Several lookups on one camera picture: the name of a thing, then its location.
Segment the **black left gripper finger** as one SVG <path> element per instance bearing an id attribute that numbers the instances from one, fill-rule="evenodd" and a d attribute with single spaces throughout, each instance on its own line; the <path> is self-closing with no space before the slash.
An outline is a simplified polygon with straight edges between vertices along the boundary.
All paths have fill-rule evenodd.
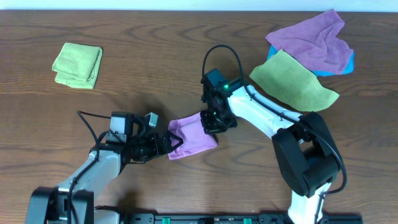
<path id="1" fill-rule="evenodd" d="M 166 146 L 181 146 L 183 144 L 183 139 L 171 131 L 166 131 L 164 137 Z"/>
<path id="2" fill-rule="evenodd" d="M 165 149 L 166 149 L 166 153 L 169 154 L 171 152 L 174 152 L 174 150 L 176 150 L 178 147 L 180 147 L 183 144 L 183 141 L 179 141 L 178 143 L 172 145 L 171 142 L 168 142 L 165 145 Z"/>

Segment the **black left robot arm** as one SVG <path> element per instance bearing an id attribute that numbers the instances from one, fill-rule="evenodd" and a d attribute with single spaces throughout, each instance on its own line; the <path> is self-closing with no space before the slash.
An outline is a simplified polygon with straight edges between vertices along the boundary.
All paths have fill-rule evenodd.
<path id="1" fill-rule="evenodd" d="M 58 185 L 33 191 L 26 223 L 134 223 L 133 215 L 94 202 L 126 165 L 145 164 L 183 144 L 170 131 L 153 132 L 157 118 L 118 111 L 108 116 L 109 129 L 93 136 L 95 145 L 83 165 Z"/>

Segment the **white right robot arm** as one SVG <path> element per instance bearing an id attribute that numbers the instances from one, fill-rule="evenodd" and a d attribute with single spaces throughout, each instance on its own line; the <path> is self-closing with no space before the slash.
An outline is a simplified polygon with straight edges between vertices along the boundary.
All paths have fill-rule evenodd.
<path id="1" fill-rule="evenodd" d="M 271 138 L 280 173 L 292 189 L 288 216 L 293 223 L 320 223 L 323 200 L 341 161 L 323 118 L 317 113 L 302 115 L 287 110 L 240 78 L 228 81 L 214 69 L 201 78 L 200 113 L 205 134 L 235 128 L 237 119 L 251 123 Z"/>

